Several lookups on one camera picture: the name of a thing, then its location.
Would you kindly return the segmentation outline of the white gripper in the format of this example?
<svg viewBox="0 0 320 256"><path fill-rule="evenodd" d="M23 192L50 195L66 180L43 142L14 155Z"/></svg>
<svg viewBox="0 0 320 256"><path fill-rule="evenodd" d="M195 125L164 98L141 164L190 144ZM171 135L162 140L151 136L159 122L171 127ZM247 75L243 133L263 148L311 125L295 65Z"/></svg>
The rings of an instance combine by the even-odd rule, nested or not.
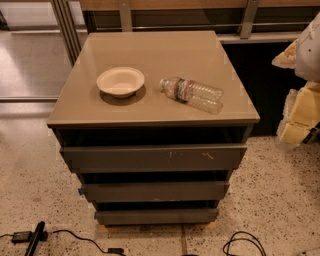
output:
<svg viewBox="0 0 320 256"><path fill-rule="evenodd" d="M294 69L298 40L293 41L272 60L272 65ZM305 141L320 123L320 83L308 81L299 90L290 89L286 96L283 119L277 129L280 143L297 146Z"/></svg>

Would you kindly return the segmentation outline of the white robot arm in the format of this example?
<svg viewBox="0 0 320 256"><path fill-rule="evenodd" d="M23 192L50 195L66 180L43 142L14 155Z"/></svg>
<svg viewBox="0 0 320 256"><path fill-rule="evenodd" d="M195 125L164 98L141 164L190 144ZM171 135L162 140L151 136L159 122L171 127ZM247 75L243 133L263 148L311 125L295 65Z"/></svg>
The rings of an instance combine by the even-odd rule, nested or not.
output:
<svg viewBox="0 0 320 256"><path fill-rule="evenodd" d="M293 69L297 77L306 81L301 89L289 91L277 129L281 144L296 147L308 140L320 123L320 13L299 38L272 60L272 65Z"/></svg>

